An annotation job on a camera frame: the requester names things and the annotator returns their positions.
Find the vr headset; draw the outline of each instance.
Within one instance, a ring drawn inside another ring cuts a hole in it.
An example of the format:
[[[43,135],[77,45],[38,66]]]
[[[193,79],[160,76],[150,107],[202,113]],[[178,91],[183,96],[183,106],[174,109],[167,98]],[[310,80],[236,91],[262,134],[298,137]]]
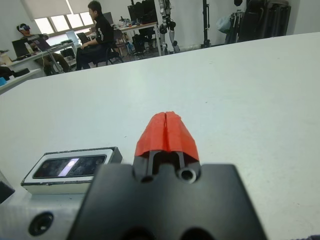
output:
[[[28,30],[30,30],[30,27],[28,25],[19,26],[19,30],[20,31],[28,31]]]
[[[237,7],[239,7],[242,4],[243,0],[234,0],[234,5],[236,5]]]

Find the black jacket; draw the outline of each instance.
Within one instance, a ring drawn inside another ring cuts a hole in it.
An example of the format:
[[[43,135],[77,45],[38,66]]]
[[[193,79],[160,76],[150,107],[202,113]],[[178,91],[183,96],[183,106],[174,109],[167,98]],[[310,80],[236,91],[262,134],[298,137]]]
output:
[[[102,45],[106,45],[107,43],[113,43],[115,41],[114,29],[111,27],[108,20],[103,15],[99,15],[95,19],[95,21],[96,41]]]

